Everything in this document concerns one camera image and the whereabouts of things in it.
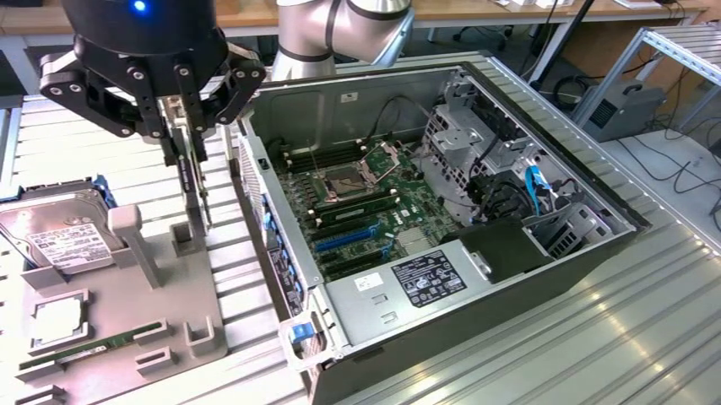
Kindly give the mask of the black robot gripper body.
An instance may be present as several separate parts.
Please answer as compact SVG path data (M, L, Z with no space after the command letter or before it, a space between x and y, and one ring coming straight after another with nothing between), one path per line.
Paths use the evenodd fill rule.
M156 97L177 95L176 70L201 89L227 60L213 1L62 1L80 63L129 94L140 68Z

